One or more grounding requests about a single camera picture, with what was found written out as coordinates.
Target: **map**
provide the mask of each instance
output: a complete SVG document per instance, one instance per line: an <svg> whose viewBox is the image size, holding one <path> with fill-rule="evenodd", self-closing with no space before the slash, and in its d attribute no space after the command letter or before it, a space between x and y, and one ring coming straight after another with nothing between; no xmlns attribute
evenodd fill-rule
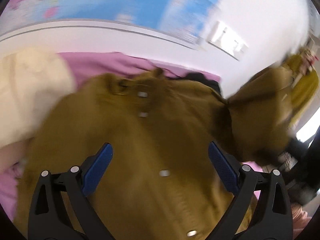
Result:
<svg viewBox="0 0 320 240"><path fill-rule="evenodd" d="M0 35L63 19L95 19L138 25L196 42L218 0L10 0Z"/></svg>

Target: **white wall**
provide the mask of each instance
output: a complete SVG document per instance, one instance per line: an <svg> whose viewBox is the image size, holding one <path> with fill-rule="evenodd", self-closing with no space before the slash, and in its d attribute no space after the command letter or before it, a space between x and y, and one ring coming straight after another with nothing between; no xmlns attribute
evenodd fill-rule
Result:
<svg viewBox="0 0 320 240"><path fill-rule="evenodd" d="M57 52L121 51L220 75L223 94L228 96L253 74L297 49L307 37L307 0L221 0L219 8L216 19L230 26L249 46L240 62L207 43L193 50L136 33L88 27L20 34L1 41L0 53L26 45L49 46Z"/></svg>

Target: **brown jacket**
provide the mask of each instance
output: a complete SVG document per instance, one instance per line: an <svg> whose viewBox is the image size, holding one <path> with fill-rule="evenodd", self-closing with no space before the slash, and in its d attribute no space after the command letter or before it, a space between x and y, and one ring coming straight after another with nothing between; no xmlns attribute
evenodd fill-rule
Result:
<svg viewBox="0 0 320 240"><path fill-rule="evenodd" d="M109 142L114 157L91 203L113 236L180 240L196 230L193 238L205 239L233 197L209 161L209 143L260 164L283 150L290 76L283 68L267 69L229 100L198 82L169 81L161 69L134 80L91 79L39 130L19 184L16 226L26 233L41 171L65 172ZM239 230L251 215L252 208Z"/></svg>

